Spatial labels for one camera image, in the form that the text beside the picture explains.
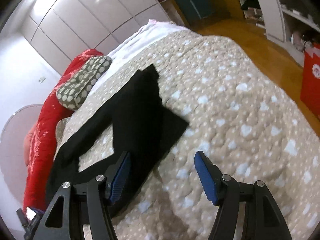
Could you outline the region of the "white shelf unit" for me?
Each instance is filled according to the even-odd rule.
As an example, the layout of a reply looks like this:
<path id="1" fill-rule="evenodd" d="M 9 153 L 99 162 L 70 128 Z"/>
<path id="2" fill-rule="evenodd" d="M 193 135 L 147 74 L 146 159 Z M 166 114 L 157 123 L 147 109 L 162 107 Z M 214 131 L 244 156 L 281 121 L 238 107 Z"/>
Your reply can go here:
<path id="1" fill-rule="evenodd" d="M 239 0 L 246 20 L 304 66 L 304 50 L 319 38 L 319 20 L 303 0 Z"/>

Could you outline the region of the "green patterned cushion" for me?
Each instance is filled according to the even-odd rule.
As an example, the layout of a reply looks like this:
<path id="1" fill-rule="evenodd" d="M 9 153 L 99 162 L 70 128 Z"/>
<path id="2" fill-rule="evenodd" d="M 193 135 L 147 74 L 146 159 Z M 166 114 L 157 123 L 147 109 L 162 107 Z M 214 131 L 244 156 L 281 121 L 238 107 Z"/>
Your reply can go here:
<path id="1" fill-rule="evenodd" d="M 57 91 L 58 102 L 65 108 L 75 111 L 81 107 L 99 78 L 109 69 L 112 59 L 107 56 L 94 56 Z"/>

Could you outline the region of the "red box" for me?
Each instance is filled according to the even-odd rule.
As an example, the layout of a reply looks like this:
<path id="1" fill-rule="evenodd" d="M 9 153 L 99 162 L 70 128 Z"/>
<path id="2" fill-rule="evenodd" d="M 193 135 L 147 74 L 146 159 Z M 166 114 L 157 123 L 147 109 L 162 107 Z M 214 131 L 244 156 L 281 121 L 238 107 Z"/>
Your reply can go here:
<path id="1" fill-rule="evenodd" d="M 319 43 L 304 51 L 304 67 L 300 99 L 319 119 Z"/>

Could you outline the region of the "white wardrobe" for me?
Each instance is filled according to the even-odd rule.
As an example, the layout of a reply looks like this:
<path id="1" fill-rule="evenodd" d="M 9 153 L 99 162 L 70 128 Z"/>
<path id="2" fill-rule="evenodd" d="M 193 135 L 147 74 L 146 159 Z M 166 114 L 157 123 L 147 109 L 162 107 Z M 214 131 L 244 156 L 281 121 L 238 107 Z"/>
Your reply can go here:
<path id="1" fill-rule="evenodd" d="M 150 19 L 170 20 L 160 0 L 35 0 L 21 32 L 63 74 L 78 54 L 108 54 Z"/>

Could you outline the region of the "white round headboard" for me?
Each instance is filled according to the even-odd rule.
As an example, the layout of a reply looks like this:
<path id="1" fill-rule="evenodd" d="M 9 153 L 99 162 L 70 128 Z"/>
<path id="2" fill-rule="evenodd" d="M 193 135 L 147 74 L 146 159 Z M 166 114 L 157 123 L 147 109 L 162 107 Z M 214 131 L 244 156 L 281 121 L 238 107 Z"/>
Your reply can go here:
<path id="1" fill-rule="evenodd" d="M 24 139 L 38 120 L 42 105 L 33 104 L 17 110 L 1 132 L 1 172 L 6 179 L 26 177 Z"/>

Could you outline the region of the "red blanket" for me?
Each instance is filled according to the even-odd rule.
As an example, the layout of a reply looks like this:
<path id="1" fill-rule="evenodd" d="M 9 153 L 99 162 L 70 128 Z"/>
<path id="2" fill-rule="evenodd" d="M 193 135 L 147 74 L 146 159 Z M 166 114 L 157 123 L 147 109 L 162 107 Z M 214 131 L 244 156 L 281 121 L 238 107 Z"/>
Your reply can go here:
<path id="1" fill-rule="evenodd" d="M 88 49 L 74 58 L 46 98 L 36 124 L 25 138 L 25 145 L 29 147 L 29 153 L 22 208 L 24 212 L 28 207 L 42 211 L 47 208 L 46 184 L 57 148 L 56 126 L 60 120 L 70 117 L 73 114 L 72 110 L 63 107 L 58 102 L 56 91 L 62 84 L 66 83 L 88 59 L 101 55 L 102 53 L 95 49 Z"/>

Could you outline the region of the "beige spotted quilt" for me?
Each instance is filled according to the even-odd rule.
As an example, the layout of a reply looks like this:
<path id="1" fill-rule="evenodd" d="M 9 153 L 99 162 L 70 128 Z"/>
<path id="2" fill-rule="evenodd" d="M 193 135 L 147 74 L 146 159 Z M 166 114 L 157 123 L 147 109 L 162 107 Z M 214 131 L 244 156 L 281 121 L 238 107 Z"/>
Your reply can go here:
<path id="1" fill-rule="evenodd" d="M 153 64 L 166 107 L 189 128 L 113 220 L 119 239 L 207 239 L 217 207 L 194 167 L 201 150 L 223 173 L 263 180 L 293 239 L 319 224 L 319 137 L 297 105 L 231 39 L 178 31 L 149 45 L 103 81 L 56 127 L 65 143 L 135 71 Z"/>

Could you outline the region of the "black pants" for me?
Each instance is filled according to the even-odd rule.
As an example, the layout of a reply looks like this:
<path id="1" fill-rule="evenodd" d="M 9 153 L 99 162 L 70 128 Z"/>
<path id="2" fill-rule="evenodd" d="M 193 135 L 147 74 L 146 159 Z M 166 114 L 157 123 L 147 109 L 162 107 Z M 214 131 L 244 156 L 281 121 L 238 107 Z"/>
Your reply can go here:
<path id="1" fill-rule="evenodd" d="M 129 153 L 129 176 L 121 197 L 111 207 L 111 216 L 115 217 L 135 198 L 152 169 L 167 155 L 189 125 L 185 119 L 163 106 L 158 79 L 159 74 L 153 64 L 144 70 L 137 70 L 60 147 L 46 185 L 46 204 L 64 182 L 88 182 L 115 164 L 123 152 Z M 79 172 L 79 157 L 108 127 L 113 128 L 114 153 Z"/>

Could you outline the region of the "white bed sheet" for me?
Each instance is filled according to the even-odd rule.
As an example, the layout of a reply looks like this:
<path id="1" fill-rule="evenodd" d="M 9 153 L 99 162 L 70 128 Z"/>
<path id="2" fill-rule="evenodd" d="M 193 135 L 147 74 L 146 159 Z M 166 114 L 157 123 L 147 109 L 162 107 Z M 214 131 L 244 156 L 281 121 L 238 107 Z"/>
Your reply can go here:
<path id="1" fill-rule="evenodd" d="M 171 22 L 150 19 L 136 33 L 127 38 L 117 48 L 108 53 L 112 59 L 109 69 L 97 80 L 89 95 L 92 95 L 107 79 L 114 75 L 124 64 L 153 43 L 177 31 L 189 30 Z"/>

